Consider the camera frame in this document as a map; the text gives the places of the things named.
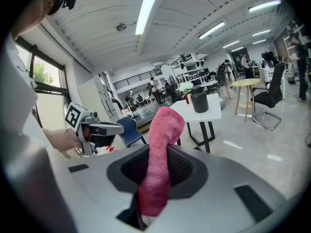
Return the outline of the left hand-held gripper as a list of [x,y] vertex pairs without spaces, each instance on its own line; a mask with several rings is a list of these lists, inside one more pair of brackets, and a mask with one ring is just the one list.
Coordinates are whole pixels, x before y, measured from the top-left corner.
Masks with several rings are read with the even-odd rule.
[[81,144],[80,156],[98,154],[97,148],[110,146],[116,135],[124,133],[121,124],[100,121],[97,112],[74,102],[68,106],[65,123],[73,129]]

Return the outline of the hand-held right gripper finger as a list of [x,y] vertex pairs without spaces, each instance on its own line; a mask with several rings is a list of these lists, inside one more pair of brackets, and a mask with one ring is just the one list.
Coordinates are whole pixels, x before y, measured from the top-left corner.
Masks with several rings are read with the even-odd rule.
[[141,231],[145,231],[148,228],[147,224],[144,223],[142,220],[142,216],[141,216],[140,209],[139,209],[139,200],[138,200],[137,193],[133,195],[133,199],[131,203],[130,223],[131,223],[131,226]]

